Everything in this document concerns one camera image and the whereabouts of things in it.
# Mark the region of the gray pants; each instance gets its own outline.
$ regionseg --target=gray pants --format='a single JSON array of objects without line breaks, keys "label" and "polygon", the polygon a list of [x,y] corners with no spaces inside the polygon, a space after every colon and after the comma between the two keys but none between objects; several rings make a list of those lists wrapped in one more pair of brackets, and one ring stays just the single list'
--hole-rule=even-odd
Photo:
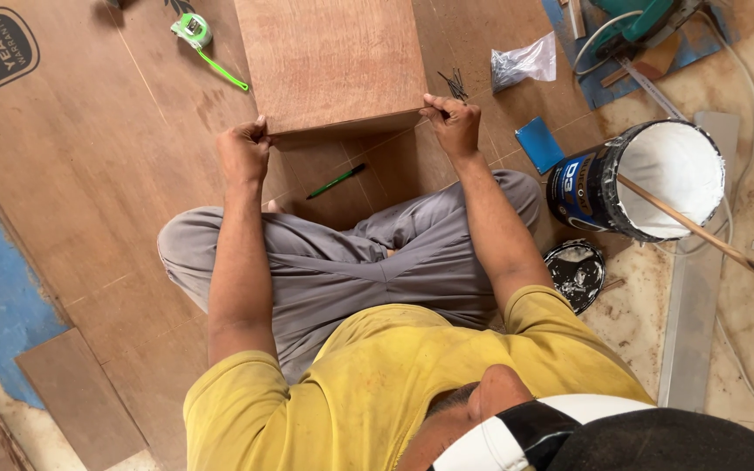
[{"label": "gray pants", "polygon": [[[513,170],[495,170],[494,176],[526,225],[535,222],[542,201],[537,182]],[[455,326],[476,329],[487,328],[496,314],[458,183],[382,210],[343,232],[294,215],[264,213],[262,218],[272,274],[272,332],[290,384],[331,332],[367,307],[416,304]],[[168,222],[158,237],[171,281],[206,312],[222,221],[223,208],[191,209]],[[386,249],[397,252],[388,257]]]}]

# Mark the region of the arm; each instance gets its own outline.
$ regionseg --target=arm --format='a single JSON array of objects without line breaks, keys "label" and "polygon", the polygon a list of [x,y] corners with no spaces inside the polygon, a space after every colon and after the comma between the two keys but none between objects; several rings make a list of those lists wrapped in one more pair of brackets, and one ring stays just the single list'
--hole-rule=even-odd
[{"label": "arm", "polygon": [[209,364],[244,350],[278,358],[272,337],[272,278],[260,223],[260,188],[271,139],[264,117],[217,136],[226,180],[223,225],[209,290]]},{"label": "arm", "polygon": [[479,152],[481,111],[452,98],[425,95],[424,108],[464,189],[467,223],[476,257],[494,287],[497,305],[505,312],[519,288],[542,285],[554,289],[543,257],[522,219],[497,184]]}]

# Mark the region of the wooden box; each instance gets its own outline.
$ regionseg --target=wooden box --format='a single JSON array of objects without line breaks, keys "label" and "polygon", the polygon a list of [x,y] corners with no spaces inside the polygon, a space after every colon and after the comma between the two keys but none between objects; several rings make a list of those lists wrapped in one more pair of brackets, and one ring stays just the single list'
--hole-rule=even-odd
[{"label": "wooden box", "polygon": [[258,113],[288,140],[412,127],[426,92],[411,0],[235,0]]}]

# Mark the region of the plastic bag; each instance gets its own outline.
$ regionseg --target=plastic bag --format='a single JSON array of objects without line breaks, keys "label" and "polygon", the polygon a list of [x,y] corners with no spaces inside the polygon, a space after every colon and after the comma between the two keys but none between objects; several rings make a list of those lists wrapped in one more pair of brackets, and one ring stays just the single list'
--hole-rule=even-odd
[{"label": "plastic bag", "polygon": [[494,93],[519,83],[525,77],[544,82],[557,78],[554,31],[527,48],[508,52],[491,49],[490,86]]}]

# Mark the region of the man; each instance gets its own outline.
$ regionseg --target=man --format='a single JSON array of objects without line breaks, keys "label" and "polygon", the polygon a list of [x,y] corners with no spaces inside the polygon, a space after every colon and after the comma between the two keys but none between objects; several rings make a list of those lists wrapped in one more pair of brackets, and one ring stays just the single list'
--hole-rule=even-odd
[{"label": "man", "polygon": [[[555,291],[527,227],[539,185],[491,173],[476,106],[424,99],[459,183],[342,233],[261,213],[263,118],[218,137],[224,207],[177,216],[158,241],[209,314],[211,369],[183,410],[189,469],[426,469],[538,397],[651,403]],[[485,330],[497,307],[507,335]]]}]

